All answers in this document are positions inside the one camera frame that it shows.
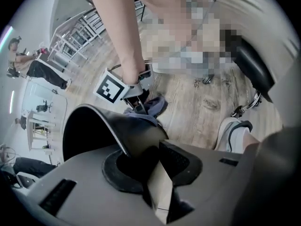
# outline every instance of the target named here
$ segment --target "salon chair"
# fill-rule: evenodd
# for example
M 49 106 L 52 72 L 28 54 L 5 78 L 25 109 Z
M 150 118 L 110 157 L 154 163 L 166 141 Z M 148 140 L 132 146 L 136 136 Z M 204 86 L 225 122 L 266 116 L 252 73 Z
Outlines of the salon chair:
M 233 45 L 233 39 L 230 39 L 229 45 L 226 45 L 227 52 L 231 53 L 233 62 L 238 65 L 244 75 L 249 78 L 253 88 L 256 89 L 253 99 L 246 105 L 238 106 L 231 114 L 232 117 L 239 118 L 248 109 L 258 106 L 261 103 L 261 98 L 264 97 L 267 101 L 272 102 L 268 91 L 274 85 L 274 80 L 253 46 L 245 39 L 240 39 L 239 46 Z M 204 84 L 209 84 L 213 74 L 206 76 L 203 79 Z

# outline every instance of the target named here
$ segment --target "chair base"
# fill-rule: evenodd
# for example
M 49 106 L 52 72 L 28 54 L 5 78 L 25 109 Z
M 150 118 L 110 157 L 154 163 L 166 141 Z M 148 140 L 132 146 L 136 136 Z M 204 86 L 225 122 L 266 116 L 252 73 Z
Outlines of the chair base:
M 239 107 L 237 107 L 235 111 L 232 112 L 231 117 L 236 117 L 236 118 L 241 117 L 246 112 L 246 110 L 249 110 L 254 106 L 259 106 L 261 100 L 262 100 L 262 95 L 258 90 L 256 90 L 252 101 L 244 106 L 240 105 Z

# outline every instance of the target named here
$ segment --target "blue cloth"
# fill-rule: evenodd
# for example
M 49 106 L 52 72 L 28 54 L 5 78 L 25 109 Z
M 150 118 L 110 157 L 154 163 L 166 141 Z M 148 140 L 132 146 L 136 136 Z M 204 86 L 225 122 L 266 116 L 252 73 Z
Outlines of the blue cloth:
M 155 126 L 157 126 L 158 122 L 157 122 L 156 118 L 165 111 L 165 109 L 168 105 L 167 101 L 165 100 L 165 98 L 163 96 L 158 96 L 158 97 L 144 103 L 143 105 L 144 105 L 144 108 L 145 108 L 146 112 L 148 113 L 148 115 L 137 114 L 131 108 L 127 108 L 123 112 L 123 114 L 125 114 L 127 116 L 131 116 L 131 117 L 147 120 L 147 121 L 151 122 L 152 124 L 154 124 Z

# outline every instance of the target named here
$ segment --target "white sneaker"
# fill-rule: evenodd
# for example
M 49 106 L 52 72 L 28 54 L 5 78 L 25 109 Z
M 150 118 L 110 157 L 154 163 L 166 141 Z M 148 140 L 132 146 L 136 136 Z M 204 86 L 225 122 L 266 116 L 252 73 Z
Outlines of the white sneaker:
M 71 80 L 71 79 L 68 79 L 68 80 L 67 80 L 67 87 L 66 87 L 65 91 L 67 91 L 67 90 L 69 89 L 71 83 L 72 83 L 72 80 Z
M 244 134 L 250 133 L 252 128 L 249 121 L 240 121 L 234 117 L 226 118 L 220 125 L 215 150 L 243 153 Z

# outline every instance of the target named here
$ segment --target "black leather seat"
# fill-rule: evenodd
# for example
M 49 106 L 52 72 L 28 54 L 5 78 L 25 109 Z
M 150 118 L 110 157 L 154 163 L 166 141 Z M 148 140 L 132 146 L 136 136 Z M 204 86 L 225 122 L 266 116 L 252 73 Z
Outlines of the black leather seat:
M 241 71 L 248 77 L 255 89 L 257 89 L 266 100 L 272 102 L 268 96 L 268 91 L 274 85 L 274 80 L 260 58 L 256 50 L 244 39 L 241 39 L 241 45 L 237 48 L 234 62 Z

